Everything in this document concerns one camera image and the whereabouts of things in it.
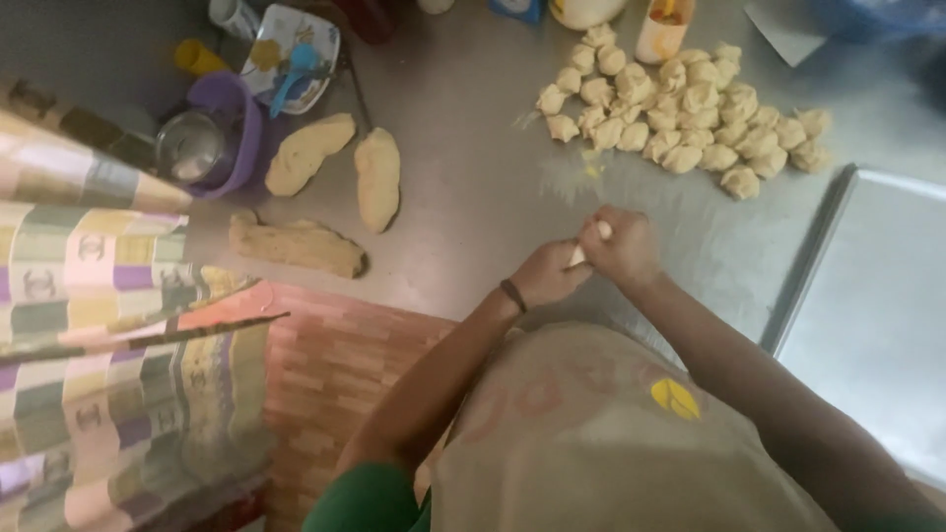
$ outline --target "baking tray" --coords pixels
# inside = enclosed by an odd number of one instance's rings
[[[946,186],[849,166],[773,354],[946,489]]]

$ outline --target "plate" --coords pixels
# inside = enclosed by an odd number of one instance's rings
[[[311,77],[297,81],[289,89],[283,113],[290,115],[308,111],[325,92],[342,44],[337,26],[298,9],[269,6],[250,49],[250,57],[240,72],[256,99],[270,105],[289,70],[289,54],[299,43],[311,44],[319,54],[320,63]]]

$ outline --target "blue spoon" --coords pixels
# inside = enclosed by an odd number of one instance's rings
[[[292,49],[292,53],[289,54],[289,71],[286,79],[270,104],[270,118],[276,118],[279,115],[279,112],[283,110],[283,104],[286,103],[286,94],[289,93],[289,89],[296,81],[311,72],[318,62],[319,55],[315,53],[311,44],[299,43]]]

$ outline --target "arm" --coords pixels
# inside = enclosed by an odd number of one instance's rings
[[[594,227],[611,224],[604,241]],[[941,517],[863,428],[663,273],[650,222],[606,205],[579,237],[588,260],[674,348],[703,389],[748,417],[762,444],[842,529],[896,514]]]
[[[529,308],[565,298],[591,275],[567,269],[574,241],[539,247],[510,277]],[[342,450],[336,477],[363,462],[413,475],[453,421],[492,349],[519,317],[504,292],[490,292],[463,322],[394,385]]]

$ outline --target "patterned fabric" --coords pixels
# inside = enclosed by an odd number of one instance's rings
[[[258,488],[277,316],[179,328],[254,284],[183,262],[190,197],[0,112],[0,198],[0,530],[180,530]]]

